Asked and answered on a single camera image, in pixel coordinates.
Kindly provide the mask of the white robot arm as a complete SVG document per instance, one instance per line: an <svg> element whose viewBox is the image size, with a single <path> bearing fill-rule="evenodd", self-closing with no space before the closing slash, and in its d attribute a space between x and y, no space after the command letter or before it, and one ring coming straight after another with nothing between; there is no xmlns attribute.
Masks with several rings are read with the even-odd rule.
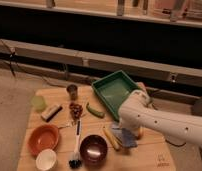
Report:
<svg viewBox="0 0 202 171"><path fill-rule="evenodd" d="M143 126L202 148L202 117L154 110L150 102L147 93L134 90L118 110L121 126L131 131Z"/></svg>

